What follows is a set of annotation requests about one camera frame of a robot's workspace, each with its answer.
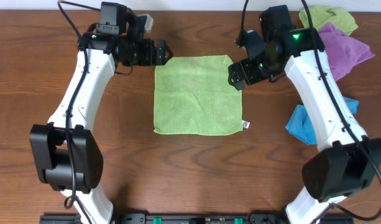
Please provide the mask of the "light green cloth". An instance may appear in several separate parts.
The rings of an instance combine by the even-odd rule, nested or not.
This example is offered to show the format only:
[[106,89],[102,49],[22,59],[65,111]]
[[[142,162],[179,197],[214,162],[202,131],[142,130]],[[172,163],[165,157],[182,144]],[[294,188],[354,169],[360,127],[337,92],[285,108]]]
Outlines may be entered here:
[[228,82],[228,55],[173,57],[155,69],[154,131],[227,136],[247,129],[242,93]]

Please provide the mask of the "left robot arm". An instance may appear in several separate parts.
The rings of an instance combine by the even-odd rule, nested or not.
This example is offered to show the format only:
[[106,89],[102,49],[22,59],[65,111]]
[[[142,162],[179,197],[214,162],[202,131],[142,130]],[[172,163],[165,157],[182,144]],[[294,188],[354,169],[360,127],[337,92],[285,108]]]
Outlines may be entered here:
[[93,129],[101,98],[117,66],[165,65],[172,51],[164,40],[145,38],[154,23],[122,4],[103,2],[100,20],[78,34],[72,79],[46,124],[30,130],[30,146],[41,183],[65,196],[76,208],[75,223],[114,223],[114,205],[101,184],[103,155]]

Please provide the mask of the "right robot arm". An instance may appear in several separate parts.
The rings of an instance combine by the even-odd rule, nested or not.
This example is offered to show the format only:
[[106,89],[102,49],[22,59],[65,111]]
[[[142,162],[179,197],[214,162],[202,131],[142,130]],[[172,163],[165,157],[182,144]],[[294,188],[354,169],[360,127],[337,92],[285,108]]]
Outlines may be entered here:
[[326,213],[367,188],[381,184],[381,139],[371,139],[347,107],[313,25],[298,29],[285,5],[259,17],[261,33],[241,29],[236,45],[247,58],[229,66],[228,82],[243,90],[285,74],[310,117],[318,154],[302,168],[303,189],[285,208],[284,223],[320,223]]

